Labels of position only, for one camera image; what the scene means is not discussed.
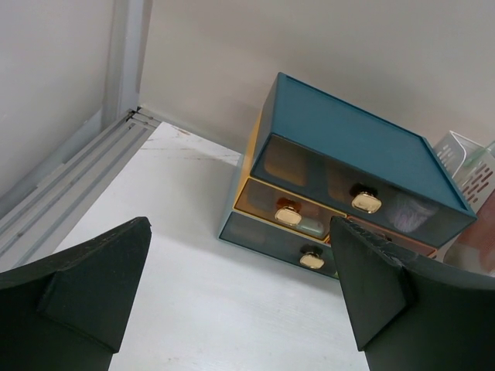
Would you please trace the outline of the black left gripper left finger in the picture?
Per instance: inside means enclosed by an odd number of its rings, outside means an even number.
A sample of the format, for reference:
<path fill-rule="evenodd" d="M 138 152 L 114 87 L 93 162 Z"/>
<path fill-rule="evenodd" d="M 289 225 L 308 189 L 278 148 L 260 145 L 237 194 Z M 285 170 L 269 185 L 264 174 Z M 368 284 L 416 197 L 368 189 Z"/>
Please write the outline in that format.
<path fill-rule="evenodd" d="M 3 370 L 107 370 L 152 238 L 140 216 L 1 274 Z"/>

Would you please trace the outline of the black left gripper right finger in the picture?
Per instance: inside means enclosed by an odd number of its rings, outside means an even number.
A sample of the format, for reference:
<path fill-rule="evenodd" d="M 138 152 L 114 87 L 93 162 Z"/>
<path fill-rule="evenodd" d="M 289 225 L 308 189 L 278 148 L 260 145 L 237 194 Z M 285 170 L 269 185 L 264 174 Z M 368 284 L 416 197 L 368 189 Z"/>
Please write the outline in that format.
<path fill-rule="evenodd" d="M 331 248 L 371 370 L 492 370 L 494 279 L 381 239 L 341 217 Z"/>

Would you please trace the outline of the clear mesh document pouch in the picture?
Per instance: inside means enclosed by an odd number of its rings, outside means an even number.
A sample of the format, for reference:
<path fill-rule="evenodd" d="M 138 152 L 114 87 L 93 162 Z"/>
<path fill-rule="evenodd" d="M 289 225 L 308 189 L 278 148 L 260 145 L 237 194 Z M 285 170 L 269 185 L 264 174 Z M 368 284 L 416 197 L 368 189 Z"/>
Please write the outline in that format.
<path fill-rule="evenodd" d="M 494 191 L 443 255 L 442 262 L 465 271 L 494 276 Z"/>

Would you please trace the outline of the teal desktop drawer cabinet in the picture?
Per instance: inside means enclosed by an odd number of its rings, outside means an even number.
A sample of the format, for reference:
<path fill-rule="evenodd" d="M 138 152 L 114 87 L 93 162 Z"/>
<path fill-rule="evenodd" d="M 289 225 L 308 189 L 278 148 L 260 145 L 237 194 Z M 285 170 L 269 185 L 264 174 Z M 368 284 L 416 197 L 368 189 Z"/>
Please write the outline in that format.
<path fill-rule="evenodd" d="M 385 214 L 397 194 L 439 211 L 399 232 Z M 228 200 L 223 242 L 331 278 L 334 217 L 426 257 L 476 221 L 425 138 L 285 73 L 271 86 Z M 320 221 L 325 235 L 298 230 L 303 217 Z"/>

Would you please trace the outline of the white perforated file organizer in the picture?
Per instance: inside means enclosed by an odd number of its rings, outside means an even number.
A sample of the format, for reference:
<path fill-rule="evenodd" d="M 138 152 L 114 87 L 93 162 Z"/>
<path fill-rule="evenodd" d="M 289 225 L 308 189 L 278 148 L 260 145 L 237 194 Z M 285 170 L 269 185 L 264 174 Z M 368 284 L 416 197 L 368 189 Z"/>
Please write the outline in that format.
<path fill-rule="evenodd" d="M 475 213 L 494 191 L 494 142 L 483 147 L 450 131 L 434 150 Z"/>

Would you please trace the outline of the aluminium frame rail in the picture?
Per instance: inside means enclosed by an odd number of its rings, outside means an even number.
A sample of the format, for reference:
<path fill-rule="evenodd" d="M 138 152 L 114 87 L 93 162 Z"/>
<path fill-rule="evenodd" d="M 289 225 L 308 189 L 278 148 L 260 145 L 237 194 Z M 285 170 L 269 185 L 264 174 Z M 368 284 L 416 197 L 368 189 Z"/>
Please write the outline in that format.
<path fill-rule="evenodd" d="M 2 271 L 53 253 L 158 127 L 139 103 L 151 14 L 116 2 L 101 109 L 2 197 Z"/>

